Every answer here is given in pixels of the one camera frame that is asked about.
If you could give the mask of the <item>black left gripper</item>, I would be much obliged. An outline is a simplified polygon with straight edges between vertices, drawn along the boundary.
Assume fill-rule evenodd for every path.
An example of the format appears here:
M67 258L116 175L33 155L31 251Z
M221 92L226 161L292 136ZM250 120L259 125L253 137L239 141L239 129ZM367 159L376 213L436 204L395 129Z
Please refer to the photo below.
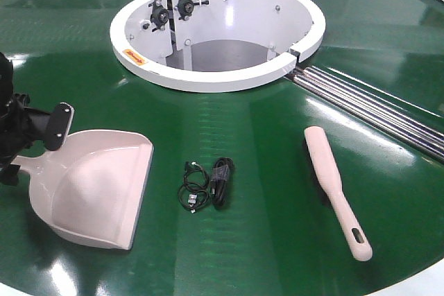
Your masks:
M66 102L58 103L52 113L28 107L29 102L28 94L13 94L1 105L0 181L8 186L19 182L19 165L11 164L18 153L37 140L44 140L47 150L60 149L74 118L74 108Z

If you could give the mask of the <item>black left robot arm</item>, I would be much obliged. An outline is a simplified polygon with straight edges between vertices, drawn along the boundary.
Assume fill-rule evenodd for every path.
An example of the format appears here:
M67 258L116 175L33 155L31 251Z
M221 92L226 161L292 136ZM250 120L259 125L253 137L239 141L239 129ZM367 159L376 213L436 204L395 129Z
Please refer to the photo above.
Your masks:
M58 150L65 142L74 117L74 108L58 103L52 112L29 107L28 94L14 92L13 63L1 55L1 183L15 186L20 165L13 160L42 141L47 150Z

